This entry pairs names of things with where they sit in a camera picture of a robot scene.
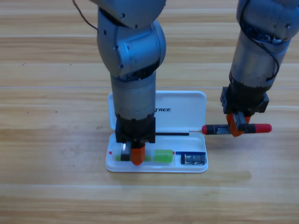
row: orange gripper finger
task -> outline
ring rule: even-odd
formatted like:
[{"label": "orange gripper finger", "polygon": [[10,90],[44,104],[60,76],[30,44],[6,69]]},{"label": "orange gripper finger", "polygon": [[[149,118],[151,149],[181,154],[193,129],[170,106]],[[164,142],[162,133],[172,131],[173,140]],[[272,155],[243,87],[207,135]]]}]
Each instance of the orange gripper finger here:
[{"label": "orange gripper finger", "polygon": [[[245,117],[247,124],[249,123],[251,117]],[[238,131],[237,126],[235,125],[234,116],[232,113],[226,115],[226,120],[228,121],[230,132],[234,137],[238,137],[244,133],[244,131]]]},{"label": "orange gripper finger", "polygon": [[142,148],[131,149],[130,160],[134,165],[139,166],[140,164],[142,164],[144,159],[145,159],[145,146],[143,146]]}]

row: case lid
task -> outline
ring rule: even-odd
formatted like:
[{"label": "case lid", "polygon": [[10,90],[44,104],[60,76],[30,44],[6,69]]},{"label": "case lid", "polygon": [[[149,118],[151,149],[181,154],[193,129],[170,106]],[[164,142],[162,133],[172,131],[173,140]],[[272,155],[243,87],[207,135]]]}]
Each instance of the case lid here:
[{"label": "case lid", "polygon": [[[110,126],[116,115],[112,93],[108,96]],[[156,91],[156,132],[199,131],[206,122],[206,95],[201,91]]]}]

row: gray robot arm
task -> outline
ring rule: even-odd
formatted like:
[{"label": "gray robot arm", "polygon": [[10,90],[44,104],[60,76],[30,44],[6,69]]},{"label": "gray robot arm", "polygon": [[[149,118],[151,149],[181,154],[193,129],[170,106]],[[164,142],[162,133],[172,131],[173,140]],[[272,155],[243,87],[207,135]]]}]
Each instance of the gray robot arm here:
[{"label": "gray robot arm", "polygon": [[166,53],[156,18],[166,0],[91,1],[98,5],[98,48],[111,77],[116,141],[142,151],[155,142],[156,69]]},{"label": "gray robot arm", "polygon": [[239,0],[241,31],[229,87],[221,95],[223,112],[238,136],[256,112],[265,112],[266,94],[278,74],[291,39],[299,31],[299,0]]}]

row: cylindrical robot link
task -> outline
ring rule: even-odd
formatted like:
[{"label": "cylindrical robot link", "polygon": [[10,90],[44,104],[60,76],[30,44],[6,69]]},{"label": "cylindrical robot link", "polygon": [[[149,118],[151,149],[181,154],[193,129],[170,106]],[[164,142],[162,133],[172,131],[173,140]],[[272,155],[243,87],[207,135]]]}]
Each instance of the cylindrical robot link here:
[{"label": "cylindrical robot link", "polygon": [[155,113],[156,72],[136,81],[123,82],[111,76],[115,115],[126,120],[141,120]]},{"label": "cylindrical robot link", "polygon": [[[282,63],[289,44],[289,41],[282,44],[262,43],[277,58],[279,65]],[[247,87],[269,89],[275,80],[274,78],[269,80],[269,78],[275,74],[277,69],[273,57],[240,31],[231,67],[231,77]]]}]

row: small metal object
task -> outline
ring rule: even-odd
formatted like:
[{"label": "small metal object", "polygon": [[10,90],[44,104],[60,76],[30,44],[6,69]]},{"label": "small metal object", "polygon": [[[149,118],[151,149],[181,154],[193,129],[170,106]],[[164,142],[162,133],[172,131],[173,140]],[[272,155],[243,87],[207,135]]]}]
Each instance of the small metal object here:
[{"label": "small metal object", "polygon": [[121,161],[130,161],[131,142],[122,144]]},{"label": "small metal object", "polygon": [[204,165],[206,163],[206,154],[182,154],[182,165]]}]

